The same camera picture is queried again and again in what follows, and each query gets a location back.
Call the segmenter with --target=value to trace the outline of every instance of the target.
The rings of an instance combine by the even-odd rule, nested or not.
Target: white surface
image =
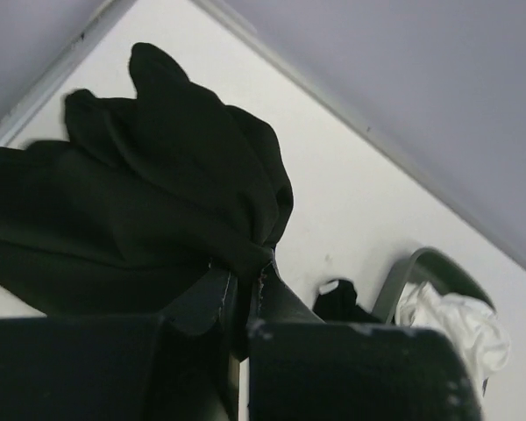
[[[196,1],[526,268],[526,0]]]
[[[43,313],[23,303],[0,286],[0,318],[29,318],[42,315]]]
[[[163,48],[195,82],[276,130],[295,191],[278,264],[305,303],[317,284],[344,276],[371,308],[395,258],[440,248],[486,289],[511,332],[512,359],[487,387],[487,419],[526,420],[526,273],[189,2],[135,4],[14,144],[63,136],[60,99],[72,89],[132,96],[126,63],[137,41]]]

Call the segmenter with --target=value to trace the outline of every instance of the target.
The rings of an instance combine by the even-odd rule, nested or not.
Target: black clothing
[[[290,216],[270,125],[155,46],[129,71],[136,99],[66,97],[69,142],[0,148],[0,284],[46,313],[157,310],[212,259],[251,279]]]
[[[381,321],[357,305],[357,291],[352,282],[336,279],[337,287],[327,294],[320,294],[313,311],[327,322],[381,323]]]

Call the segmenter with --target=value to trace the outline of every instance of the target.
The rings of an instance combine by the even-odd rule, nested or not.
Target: white fabric
[[[458,294],[440,296],[429,282],[407,284],[395,322],[446,335],[464,361],[480,402],[484,380],[507,364],[510,337],[493,309],[480,300]]]

